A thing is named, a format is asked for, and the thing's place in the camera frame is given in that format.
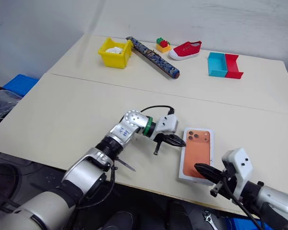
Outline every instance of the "phone box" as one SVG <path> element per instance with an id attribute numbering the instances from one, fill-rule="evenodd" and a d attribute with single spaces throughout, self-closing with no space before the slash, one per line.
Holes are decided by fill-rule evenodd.
<path id="1" fill-rule="evenodd" d="M 185 128 L 183 140 L 187 143 L 187 146 L 183 147 L 181 151 L 179 179 L 213 185 L 211 181 L 197 172 L 194 165 L 196 163 L 206 163 L 213 166 L 214 139 L 214 132 L 211 129 Z"/>

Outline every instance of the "red sneaker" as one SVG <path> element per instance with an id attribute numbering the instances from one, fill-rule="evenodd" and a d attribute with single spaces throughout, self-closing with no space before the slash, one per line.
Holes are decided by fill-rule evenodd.
<path id="1" fill-rule="evenodd" d="M 172 49 L 169 56 L 175 60 L 184 60 L 187 58 L 195 57 L 199 54 L 202 42 L 185 42 L 180 46 Z"/>

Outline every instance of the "robotic arm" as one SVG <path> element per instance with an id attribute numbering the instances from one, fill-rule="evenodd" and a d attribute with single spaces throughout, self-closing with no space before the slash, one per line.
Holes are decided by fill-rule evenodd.
<path id="1" fill-rule="evenodd" d="M 288 230 L 288 194 L 265 186 L 259 181 L 249 181 L 253 166 L 244 149 L 229 151 L 222 157 L 223 171 L 207 164 L 195 164 L 196 170 L 205 178 L 215 183 L 210 194 L 221 194 L 238 205 L 249 218 L 255 214 L 275 230 Z"/>
<path id="2" fill-rule="evenodd" d="M 138 110 L 128 111 L 106 136 L 79 159 L 64 175 L 61 184 L 43 192 L 0 219 L 0 230 L 56 230 L 69 219 L 76 206 L 91 197 L 106 180 L 107 172 L 114 165 L 120 152 L 135 133 L 157 142 L 158 154 L 162 141 L 173 146 L 185 146 L 174 135 L 178 120 L 174 109 L 157 123 Z"/>

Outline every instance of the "white shoe sole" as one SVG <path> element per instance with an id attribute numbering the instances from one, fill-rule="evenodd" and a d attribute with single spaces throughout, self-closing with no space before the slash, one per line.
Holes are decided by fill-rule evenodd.
<path id="1" fill-rule="evenodd" d="M 188 58 L 193 58 L 193 57 L 196 57 L 200 52 L 196 53 L 196 54 L 191 54 L 191 55 L 188 55 L 188 56 L 184 56 L 184 57 L 180 57 L 177 55 L 177 53 L 172 49 L 170 50 L 169 52 L 169 56 L 174 59 L 174 60 L 178 60 L 178 61 L 181 61 L 181 60 L 184 60 L 184 59 L 188 59 Z"/>

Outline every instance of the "yellow bin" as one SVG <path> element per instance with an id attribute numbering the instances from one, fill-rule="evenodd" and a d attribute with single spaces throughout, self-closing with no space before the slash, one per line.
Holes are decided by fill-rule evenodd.
<path id="1" fill-rule="evenodd" d="M 121 54 L 107 53 L 106 50 L 113 47 L 120 47 L 123 49 Z M 130 40 L 127 43 L 114 42 L 111 38 L 107 38 L 101 48 L 98 50 L 98 54 L 101 55 L 105 66 L 124 69 L 127 66 L 129 57 L 131 56 L 132 42 Z"/>

